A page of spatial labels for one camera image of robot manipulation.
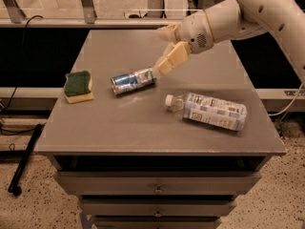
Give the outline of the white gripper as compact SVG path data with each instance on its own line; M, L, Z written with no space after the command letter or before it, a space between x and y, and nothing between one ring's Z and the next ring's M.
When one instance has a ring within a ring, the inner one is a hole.
M165 75L180 66L189 58L191 52L202 53L214 46L208 17L203 10L186 17L181 23L159 28L157 35L160 39L172 43L153 66L154 76Z

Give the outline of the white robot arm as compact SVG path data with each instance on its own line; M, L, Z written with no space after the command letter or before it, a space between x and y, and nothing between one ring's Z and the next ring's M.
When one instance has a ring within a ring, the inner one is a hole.
M169 43L152 67L161 76L215 44L264 30L276 41L296 75L305 83L305 13L295 0L224 0L180 22L157 30Z

